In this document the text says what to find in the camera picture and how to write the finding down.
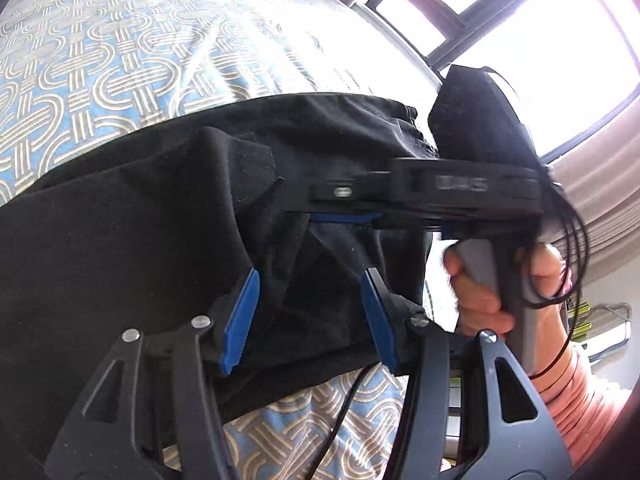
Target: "window frame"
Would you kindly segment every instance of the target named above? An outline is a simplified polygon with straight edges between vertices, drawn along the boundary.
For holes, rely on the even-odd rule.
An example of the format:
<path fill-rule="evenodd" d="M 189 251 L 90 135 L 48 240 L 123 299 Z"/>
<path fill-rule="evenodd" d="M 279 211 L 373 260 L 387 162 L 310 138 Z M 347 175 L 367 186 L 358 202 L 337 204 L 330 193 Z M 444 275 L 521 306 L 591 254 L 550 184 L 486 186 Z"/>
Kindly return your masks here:
<path fill-rule="evenodd" d="M 463 52 L 477 43 L 483 36 L 487 35 L 491 30 L 512 16 L 526 0 L 476 0 L 459 14 L 454 12 L 442 0 L 408 1 L 414 5 L 446 38 L 441 45 L 436 47 L 436 49 L 427 55 L 422 54 L 415 45 L 413 45 L 412 42 L 394 26 L 393 23 L 389 22 L 385 16 L 377 11 L 376 7 L 382 2 L 382 0 L 368 0 L 366 2 L 366 6 L 398 35 L 400 35 L 427 64 L 427 66 L 442 79 L 440 76 L 440 71 L 442 69 L 450 65 L 450 63 L 455 61 Z M 633 50 L 624 30 L 620 27 L 616 17 L 610 12 L 609 7 L 607 7 L 603 0 L 599 0 L 599 2 L 609 14 L 614 26 L 622 36 L 629 53 L 634 59 L 636 68 L 640 73 L 640 60 L 638 58 L 638 54 Z M 606 61 L 606 59 L 602 59 L 597 62 L 605 64 Z M 545 164 L 548 164 L 556 158 L 564 155 L 601 129 L 605 124 L 609 123 L 610 120 L 624 110 L 638 96 L 640 96 L 640 82 L 626 99 L 624 99 L 603 118 L 598 120 L 595 124 L 592 124 L 587 130 L 573 136 L 568 141 L 540 156 L 540 159 Z"/>

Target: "silver screw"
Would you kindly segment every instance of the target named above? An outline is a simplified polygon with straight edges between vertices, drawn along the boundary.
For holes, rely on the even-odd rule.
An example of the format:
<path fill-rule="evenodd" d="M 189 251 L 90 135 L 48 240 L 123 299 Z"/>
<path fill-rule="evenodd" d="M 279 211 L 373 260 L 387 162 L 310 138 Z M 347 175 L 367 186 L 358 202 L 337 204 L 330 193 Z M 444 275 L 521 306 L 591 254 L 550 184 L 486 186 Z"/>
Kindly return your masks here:
<path fill-rule="evenodd" d="M 429 319 L 424 314 L 415 314 L 411 316 L 411 324 L 415 327 L 422 328 L 429 324 Z"/>
<path fill-rule="evenodd" d="M 487 339 L 489 343 L 495 343 L 496 341 L 498 341 L 498 336 L 493 330 L 482 330 L 480 335 Z"/>
<path fill-rule="evenodd" d="M 191 320 L 191 326 L 194 328 L 205 328 L 211 324 L 209 316 L 196 316 Z"/>
<path fill-rule="evenodd" d="M 348 186 L 337 187 L 334 189 L 334 195 L 336 198 L 348 198 L 353 194 L 353 189 Z"/>
<path fill-rule="evenodd" d="M 140 337 L 140 332 L 135 328 L 129 328 L 122 333 L 122 340 L 125 343 L 133 343 Z"/>

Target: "black garment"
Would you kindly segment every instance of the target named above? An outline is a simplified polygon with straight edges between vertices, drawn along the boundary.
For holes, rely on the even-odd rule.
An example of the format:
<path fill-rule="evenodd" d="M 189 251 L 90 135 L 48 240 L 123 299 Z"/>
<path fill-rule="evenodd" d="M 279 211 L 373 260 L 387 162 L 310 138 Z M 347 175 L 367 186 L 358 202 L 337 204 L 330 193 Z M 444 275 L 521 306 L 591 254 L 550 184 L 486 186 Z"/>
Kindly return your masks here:
<path fill-rule="evenodd" d="M 250 266 L 260 302 L 240 365 L 214 384 L 224 420 L 375 362 L 360 276 L 376 266 L 419 303 L 430 236 L 309 224 L 275 205 L 275 177 L 433 157 L 414 119 L 370 96 L 260 98 L 144 128 L 47 173 L 0 208 L 0 426 L 43 462 L 124 330 L 174 330 Z"/>

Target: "bed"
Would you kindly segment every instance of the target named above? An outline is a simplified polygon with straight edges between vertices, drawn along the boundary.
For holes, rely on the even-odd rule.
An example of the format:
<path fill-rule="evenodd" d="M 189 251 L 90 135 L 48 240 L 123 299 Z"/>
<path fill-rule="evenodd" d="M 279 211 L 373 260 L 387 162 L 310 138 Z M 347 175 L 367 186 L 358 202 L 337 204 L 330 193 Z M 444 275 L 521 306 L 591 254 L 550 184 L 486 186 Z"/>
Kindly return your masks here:
<path fill-rule="evenodd" d="M 416 107 L 425 129 L 436 97 L 433 78 L 337 0 L 10 0 L 0 15 L 0 70 L 0 205 L 75 156 L 204 108 L 270 94 L 356 92 Z M 287 453 L 311 431 L 328 433 L 355 377 L 227 425 L 241 477 L 299 477 L 305 462 L 289 463 Z M 380 473 L 401 409 L 394 397 L 404 388 L 385 368 L 375 370 L 332 452 L 347 462 L 323 463 L 324 475 Z M 362 442 L 373 425 L 375 437 Z M 348 463 L 353 447 L 358 461 Z M 279 469 L 265 456 L 276 456 Z M 178 467 L 175 449 L 166 460 Z"/>

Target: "human hand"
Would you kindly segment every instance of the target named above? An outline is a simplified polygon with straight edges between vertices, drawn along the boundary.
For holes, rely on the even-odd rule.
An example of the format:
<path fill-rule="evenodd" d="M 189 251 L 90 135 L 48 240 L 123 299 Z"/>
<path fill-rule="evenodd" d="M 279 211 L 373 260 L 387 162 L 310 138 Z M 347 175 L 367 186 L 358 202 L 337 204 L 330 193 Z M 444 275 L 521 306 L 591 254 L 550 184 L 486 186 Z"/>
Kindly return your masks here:
<path fill-rule="evenodd" d="M 511 314 L 500 309 L 500 298 L 466 275 L 464 262 L 456 253 L 455 245 L 444 253 L 443 263 L 450 275 L 453 291 L 458 297 L 462 332 L 473 336 L 479 330 L 488 328 L 504 338 L 505 334 L 515 326 L 515 319 Z M 556 293 L 563 270 L 564 261 L 555 247 L 542 243 L 536 245 L 530 260 L 530 273 L 540 294 L 552 296 Z M 557 305 L 537 310 L 539 328 L 542 328 L 550 318 L 556 322 L 557 317 L 559 321 L 559 316 L 552 315 L 554 312 L 558 314 Z"/>

